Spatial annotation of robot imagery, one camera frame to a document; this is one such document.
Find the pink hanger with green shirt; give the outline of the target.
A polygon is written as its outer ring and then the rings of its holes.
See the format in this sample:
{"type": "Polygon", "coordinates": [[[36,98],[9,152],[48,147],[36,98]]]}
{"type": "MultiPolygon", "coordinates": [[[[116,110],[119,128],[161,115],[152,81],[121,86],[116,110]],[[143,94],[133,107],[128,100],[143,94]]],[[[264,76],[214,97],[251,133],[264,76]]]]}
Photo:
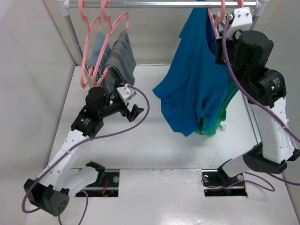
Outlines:
{"type": "Polygon", "coordinates": [[[244,0],[232,0],[232,3],[234,4],[235,8],[243,8],[244,5],[244,0]]]}

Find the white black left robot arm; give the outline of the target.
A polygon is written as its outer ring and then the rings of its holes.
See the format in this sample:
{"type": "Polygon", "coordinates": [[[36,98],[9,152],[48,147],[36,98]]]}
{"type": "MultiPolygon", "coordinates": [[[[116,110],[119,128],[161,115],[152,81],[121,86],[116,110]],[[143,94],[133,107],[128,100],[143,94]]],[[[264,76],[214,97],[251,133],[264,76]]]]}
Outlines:
{"type": "Polygon", "coordinates": [[[138,88],[124,83],[114,87],[115,97],[106,93],[103,87],[93,87],[88,91],[85,105],[72,123],[62,147],[37,178],[26,180],[22,201],[24,213],[30,213],[25,208],[25,202],[29,201],[37,210],[59,217],[71,197],[83,192],[89,184],[99,186],[104,182],[105,167],[92,161],[71,177],[68,173],[83,153],[86,143],[101,138],[97,134],[104,125],[104,118],[120,113],[132,122],[144,112],[137,105],[133,105],[131,110],[128,109],[129,100],[139,91],[138,88]]]}

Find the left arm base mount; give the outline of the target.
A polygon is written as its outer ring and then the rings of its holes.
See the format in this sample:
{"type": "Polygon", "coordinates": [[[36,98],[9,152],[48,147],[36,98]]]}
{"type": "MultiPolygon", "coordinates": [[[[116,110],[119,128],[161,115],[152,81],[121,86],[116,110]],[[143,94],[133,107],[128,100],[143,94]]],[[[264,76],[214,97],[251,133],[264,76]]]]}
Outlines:
{"type": "Polygon", "coordinates": [[[84,188],[88,197],[118,197],[120,183],[120,170],[106,170],[104,179],[89,184],[84,188]]]}

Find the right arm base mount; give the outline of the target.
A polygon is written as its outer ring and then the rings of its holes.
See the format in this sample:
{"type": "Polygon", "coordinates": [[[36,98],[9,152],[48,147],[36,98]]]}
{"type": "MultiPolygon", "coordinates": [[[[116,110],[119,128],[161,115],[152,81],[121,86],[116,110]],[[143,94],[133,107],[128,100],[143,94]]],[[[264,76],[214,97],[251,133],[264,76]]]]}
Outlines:
{"type": "Polygon", "coordinates": [[[217,169],[203,169],[201,183],[205,197],[248,196],[242,173],[230,178],[217,169]]]}

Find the blue t shirt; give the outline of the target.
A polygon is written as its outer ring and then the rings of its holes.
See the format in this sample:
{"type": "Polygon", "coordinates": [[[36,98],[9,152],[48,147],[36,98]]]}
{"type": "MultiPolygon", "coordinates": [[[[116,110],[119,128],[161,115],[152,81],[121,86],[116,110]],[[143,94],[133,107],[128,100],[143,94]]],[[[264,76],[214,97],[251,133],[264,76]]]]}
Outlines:
{"type": "Polygon", "coordinates": [[[227,69],[215,63],[214,33],[206,8],[194,8],[164,79],[153,89],[174,132],[192,134],[200,120],[212,128],[227,91],[227,69]]]}

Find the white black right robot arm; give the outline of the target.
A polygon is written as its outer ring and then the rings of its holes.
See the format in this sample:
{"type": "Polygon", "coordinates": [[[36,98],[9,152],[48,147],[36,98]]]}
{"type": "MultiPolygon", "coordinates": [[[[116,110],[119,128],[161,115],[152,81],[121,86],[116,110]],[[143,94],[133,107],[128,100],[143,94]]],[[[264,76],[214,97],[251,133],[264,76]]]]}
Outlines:
{"type": "Polygon", "coordinates": [[[286,118],[286,85],[283,75],[265,65],[274,47],[273,41],[259,31],[238,31],[218,43],[217,63],[226,64],[232,80],[247,97],[254,112],[261,141],[242,155],[224,162],[217,169],[217,180],[226,185],[249,170],[280,174],[289,161],[300,157],[291,138],[286,118]]]}

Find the green tank top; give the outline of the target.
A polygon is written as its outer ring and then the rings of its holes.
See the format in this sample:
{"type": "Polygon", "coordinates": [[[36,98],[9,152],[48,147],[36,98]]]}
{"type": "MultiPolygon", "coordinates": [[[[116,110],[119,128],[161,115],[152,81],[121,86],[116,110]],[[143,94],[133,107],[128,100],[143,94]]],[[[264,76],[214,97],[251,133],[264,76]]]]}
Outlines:
{"type": "Polygon", "coordinates": [[[232,80],[231,76],[227,74],[227,92],[226,96],[222,102],[222,105],[219,109],[217,117],[214,121],[213,126],[209,130],[204,130],[204,126],[207,123],[207,119],[200,119],[200,126],[194,132],[198,135],[205,135],[205,136],[214,136],[218,129],[221,129],[221,123],[226,120],[226,110],[227,107],[232,100],[232,98],[236,95],[238,88],[234,81],[232,80]]]}

